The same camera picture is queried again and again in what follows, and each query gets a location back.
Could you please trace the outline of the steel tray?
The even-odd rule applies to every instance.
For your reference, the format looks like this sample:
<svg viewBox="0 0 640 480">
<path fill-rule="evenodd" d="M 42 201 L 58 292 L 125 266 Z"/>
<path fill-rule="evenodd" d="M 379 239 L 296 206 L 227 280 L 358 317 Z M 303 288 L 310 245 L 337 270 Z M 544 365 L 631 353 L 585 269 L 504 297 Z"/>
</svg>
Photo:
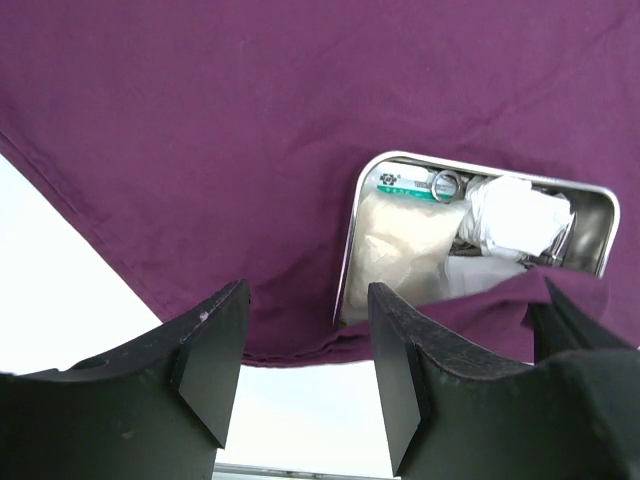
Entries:
<svg viewBox="0 0 640 480">
<path fill-rule="evenodd" d="M 496 178 L 512 176 L 532 182 L 533 188 L 546 194 L 566 197 L 571 204 L 573 235 L 566 250 L 562 267 L 572 271 L 604 275 L 612 246 L 619 228 L 621 212 L 617 196 L 608 188 L 588 183 L 540 176 L 529 173 L 486 167 L 455 160 L 436 158 L 403 151 L 384 152 L 374 157 L 360 172 L 356 181 L 354 200 L 347 230 L 340 280 L 334 305 L 333 320 L 341 325 L 344 293 L 350 255 L 354 244 L 358 209 L 365 195 L 376 190 L 374 176 L 380 173 L 409 175 L 428 173 L 435 176 L 441 170 L 457 172 L 463 182 L 463 190 L 475 176 Z"/>
</svg>

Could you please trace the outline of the gauze pad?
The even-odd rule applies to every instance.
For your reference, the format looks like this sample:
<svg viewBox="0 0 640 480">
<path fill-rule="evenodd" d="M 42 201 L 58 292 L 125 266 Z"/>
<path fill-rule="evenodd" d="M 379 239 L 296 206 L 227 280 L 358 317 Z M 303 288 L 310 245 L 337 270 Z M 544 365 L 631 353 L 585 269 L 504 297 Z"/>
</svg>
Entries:
<svg viewBox="0 0 640 480">
<path fill-rule="evenodd" d="M 572 220 L 566 197 L 542 193 L 531 181 L 512 176 L 473 177 L 465 201 L 470 209 L 458 235 L 484 256 L 515 261 L 538 257 Z"/>
<path fill-rule="evenodd" d="M 475 295 L 526 271 L 512 260 L 488 256 L 449 256 L 444 263 L 444 299 Z"/>
</svg>

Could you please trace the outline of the hemostat forceps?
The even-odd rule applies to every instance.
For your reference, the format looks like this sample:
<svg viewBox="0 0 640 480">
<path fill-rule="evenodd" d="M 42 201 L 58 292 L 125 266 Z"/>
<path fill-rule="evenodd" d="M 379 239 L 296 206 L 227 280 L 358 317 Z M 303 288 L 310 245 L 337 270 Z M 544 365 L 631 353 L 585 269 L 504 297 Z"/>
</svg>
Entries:
<svg viewBox="0 0 640 480">
<path fill-rule="evenodd" d="M 433 177 L 430 192 L 434 200 L 442 204 L 460 200 L 464 197 L 462 179 L 455 171 L 441 170 Z"/>
<path fill-rule="evenodd" d="M 568 226 L 554 239 L 551 246 L 545 249 L 540 255 L 528 255 L 519 260 L 518 263 L 525 268 L 533 268 L 536 266 L 562 267 L 566 250 L 573 235 L 573 230 L 573 226 Z"/>
</svg>

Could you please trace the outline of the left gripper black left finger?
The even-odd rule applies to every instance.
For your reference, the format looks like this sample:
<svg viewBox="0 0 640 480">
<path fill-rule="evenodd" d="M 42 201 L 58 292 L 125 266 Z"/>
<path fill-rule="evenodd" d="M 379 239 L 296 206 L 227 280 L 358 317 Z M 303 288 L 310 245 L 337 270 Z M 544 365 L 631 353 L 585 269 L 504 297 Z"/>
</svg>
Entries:
<svg viewBox="0 0 640 480">
<path fill-rule="evenodd" d="M 237 280 L 190 311 L 60 371 L 1 377 L 5 479 L 209 479 L 249 326 Z"/>
</svg>

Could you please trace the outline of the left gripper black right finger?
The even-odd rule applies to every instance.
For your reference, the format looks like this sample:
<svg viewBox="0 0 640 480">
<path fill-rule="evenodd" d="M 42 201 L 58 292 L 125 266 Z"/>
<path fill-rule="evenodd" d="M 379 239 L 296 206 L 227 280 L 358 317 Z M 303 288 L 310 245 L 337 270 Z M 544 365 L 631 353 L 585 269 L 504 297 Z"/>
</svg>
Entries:
<svg viewBox="0 0 640 480">
<path fill-rule="evenodd" d="M 370 286 L 368 304 L 396 477 L 638 477 L 637 349 L 522 363 L 428 318 L 382 283 Z"/>
</svg>

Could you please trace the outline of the suture packet white green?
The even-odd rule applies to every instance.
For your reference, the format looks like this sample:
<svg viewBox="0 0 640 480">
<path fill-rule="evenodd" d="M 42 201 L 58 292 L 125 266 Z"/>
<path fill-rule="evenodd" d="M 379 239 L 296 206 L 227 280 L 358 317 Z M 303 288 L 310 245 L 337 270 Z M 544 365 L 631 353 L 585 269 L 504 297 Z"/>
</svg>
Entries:
<svg viewBox="0 0 640 480">
<path fill-rule="evenodd" d="M 374 176 L 376 188 L 383 193 L 391 195 L 412 196 L 427 201 L 435 201 L 431 193 L 431 180 L 433 175 L 420 173 L 409 175 L 408 173 L 380 173 Z"/>
</svg>

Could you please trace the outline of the bag of cotton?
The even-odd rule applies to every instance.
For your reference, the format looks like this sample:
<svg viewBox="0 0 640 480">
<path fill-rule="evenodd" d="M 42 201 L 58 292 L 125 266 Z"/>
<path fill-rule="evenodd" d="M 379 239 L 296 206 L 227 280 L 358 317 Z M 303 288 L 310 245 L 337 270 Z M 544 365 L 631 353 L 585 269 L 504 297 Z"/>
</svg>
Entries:
<svg viewBox="0 0 640 480">
<path fill-rule="evenodd" d="M 360 203 L 341 319 L 368 318 L 368 287 L 382 282 L 412 306 L 444 298 L 443 267 L 466 201 L 450 204 L 372 191 Z"/>
</svg>

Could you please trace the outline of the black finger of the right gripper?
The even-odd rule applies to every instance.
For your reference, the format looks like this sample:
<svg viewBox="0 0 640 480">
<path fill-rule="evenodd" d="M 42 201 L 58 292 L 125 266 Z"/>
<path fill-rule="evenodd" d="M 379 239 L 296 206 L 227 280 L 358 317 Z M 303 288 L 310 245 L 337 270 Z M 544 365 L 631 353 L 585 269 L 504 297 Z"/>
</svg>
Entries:
<svg viewBox="0 0 640 480">
<path fill-rule="evenodd" d="M 534 331 L 534 362 L 574 350 L 636 350 L 575 305 L 549 279 L 549 303 L 530 303 L 528 315 Z"/>
</svg>

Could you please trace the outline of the purple cloth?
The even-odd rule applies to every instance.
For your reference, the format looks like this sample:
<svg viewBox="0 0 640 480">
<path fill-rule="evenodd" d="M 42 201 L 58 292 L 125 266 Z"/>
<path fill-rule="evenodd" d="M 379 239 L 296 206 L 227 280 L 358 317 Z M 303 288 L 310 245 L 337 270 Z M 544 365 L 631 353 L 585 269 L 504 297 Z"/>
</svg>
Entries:
<svg viewBox="0 0 640 480">
<path fill-rule="evenodd" d="M 244 361 L 368 360 L 333 321 L 356 179 L 403 150 L 611 189 L 639 340 L 635 1 L 5 1 L 1 151 L 162 320 L 251 289 Z"/>
</svg>

